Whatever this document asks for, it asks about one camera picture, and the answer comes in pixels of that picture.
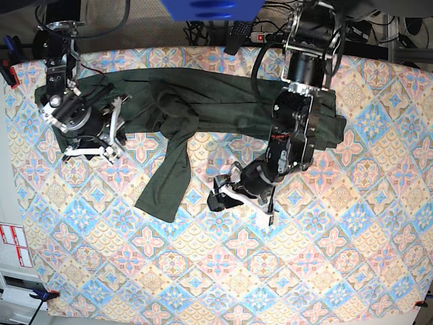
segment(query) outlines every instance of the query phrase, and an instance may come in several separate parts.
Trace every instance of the table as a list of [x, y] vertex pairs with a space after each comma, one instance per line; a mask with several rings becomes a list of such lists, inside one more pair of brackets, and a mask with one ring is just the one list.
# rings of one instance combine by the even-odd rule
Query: table
[[[104, 72], [187, 67], [249, 76], [258, 49], [219, 47], [108, 51], [83, 56]], [[278, 78], [268, 52], [260, 77]], [[41, 281], [61, 297], [55, 316], [134, 324], [328, 324], [413, 311], [433, 279], [433, 78], [403, 66], [343, 57], [333, 80], [344, 142], [315, 153], [305, 173], [277, 188], [275, 225], [254, 211], [210, 212], [212, 178], [250, 162], [266, 143], [197, 133], [193, 175], [176, 221], [133, 208], [164, 159], [159, 134], [128, 135], [114, 166], [62, 164], [34, 104], [42, 62], [15, 67], [5, 85], [18, 202]], [[83, 70], [81, 77], [94, 74]]]

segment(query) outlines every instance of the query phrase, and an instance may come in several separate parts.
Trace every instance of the floral tile pattern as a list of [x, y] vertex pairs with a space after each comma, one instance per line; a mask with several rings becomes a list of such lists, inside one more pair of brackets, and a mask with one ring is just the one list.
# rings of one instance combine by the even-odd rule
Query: floral tile pattern
[[[184, 67], [248, 77], [257, 49], [219, 47], [91, 53], [104, 72]], [[281, 74], [269, 50], [259, 77]], [[42, 62], [16, 66], [5, 111], [17, 199], [35, 270], [59, 290], [55, 316], [132, 324], [330, 324], [413, 310], [433, 280], [433, 78], [343, 57], [333, 79], [344, 141], [316, 152], [306, 172], [277, 188], [275, 225], [246, 207], [210, 212], [212, 178], [248, 164], [266, 142], [196, 133], [191, 183], [174, 223], [133, 207], [164, 160], [160, 133], [128, 135], [115, 165], [65, 165], [34, 104]], [[94, 72], [83, 70], [82, 77]]]

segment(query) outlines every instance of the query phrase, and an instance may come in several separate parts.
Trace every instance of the blue object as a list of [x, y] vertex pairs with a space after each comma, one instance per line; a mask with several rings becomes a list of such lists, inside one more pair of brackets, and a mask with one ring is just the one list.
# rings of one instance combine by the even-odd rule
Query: blue object
[[162, 0], [173, 20], [254, 21], [265, 0]]

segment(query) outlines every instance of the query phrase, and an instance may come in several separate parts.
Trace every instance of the green garment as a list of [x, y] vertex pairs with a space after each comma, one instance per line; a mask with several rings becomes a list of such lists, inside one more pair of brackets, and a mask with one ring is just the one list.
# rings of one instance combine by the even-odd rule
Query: green garment
[[[116, 89], [96, 108], [101, 109], [126, 93], [132, 98], [122, 106], [121, 116], [128, 121], [125, 131], [160, 131], [168, 139], [164, 162], [135, 204], [167, 222], [175, 220], [191, 178], [188, 139], [198, 131], [240, 133], [268, 139], [273, 102], [282, 86], [281, 81], [258, 80], [264, 97], [258, 102], [252, 95], [249, 78], [228, 74], [188, 68], [155, 68], [113, 72], [106, 76], [104, 84], [111, 82]], [[81, 79], [80, 90], [86, 93], [100, 80], [101, 76]], [[44, 91], [44, 87], [36, 90], [37, 101]], [[323, 133], [327, 144], [335, 148], [343, 140], [345, 124], [345, 120], [344, 123], [335, 118], [331, 120]], [[68, 140], [57, 129], [55, 135], [64, 150]]]

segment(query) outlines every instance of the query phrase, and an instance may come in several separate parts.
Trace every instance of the patterned tablecloth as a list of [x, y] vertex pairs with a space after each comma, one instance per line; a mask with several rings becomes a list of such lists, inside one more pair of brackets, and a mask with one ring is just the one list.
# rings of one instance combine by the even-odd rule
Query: patterned tablecloth
[[[257, 49], [132, 49], [88, 54], [106, 72], [189, 67], [248, 76]], [[279, 76], [281, 52], [261, 74]], [[114, 166], [68, 165], [40, 118], [42, 62], [16, 66], [5, 85], [18, 201], [35, 269], [61, 297], [49, 313], [136, 324], [327, 324], [413, 310], [433, 279], [433, 78], [427, 72], [345, 57], [334, 79], [348, 119], [344, 143], [315, 153], [306, 172], [277, 188], [278, 221], [253, 211], [212, 213], [212, 178], [266, 147], [246, 136], [197, 133], [193, 176], [176, 222], [133, 203], [164, 160], [159, 134], [128, 136]], [[82, 77], [93, 72], [84, 70]]]

